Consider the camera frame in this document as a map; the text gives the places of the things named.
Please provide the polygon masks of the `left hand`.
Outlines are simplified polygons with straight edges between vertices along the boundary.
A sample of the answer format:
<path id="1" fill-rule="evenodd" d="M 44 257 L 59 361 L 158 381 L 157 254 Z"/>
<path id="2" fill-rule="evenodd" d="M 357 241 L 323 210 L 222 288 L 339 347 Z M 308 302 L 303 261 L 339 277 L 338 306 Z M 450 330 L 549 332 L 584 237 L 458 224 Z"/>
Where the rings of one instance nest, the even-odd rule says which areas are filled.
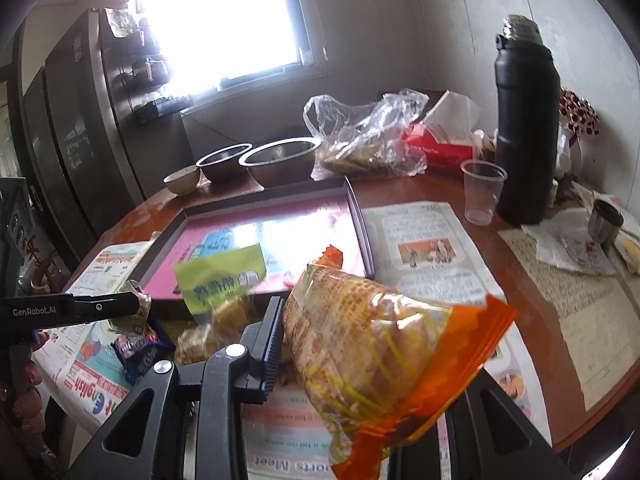
<path id="1" fill-rule="evenodd" d="M 1 419 L 17 449 L 28 457 L 39 457 L 46 447 L 42 399 L 37 390 L 42 377 L 32 352 L 48 340 L 47 332 L 36 330 L 28 340 L 29 347 L 1 345 Z"/>

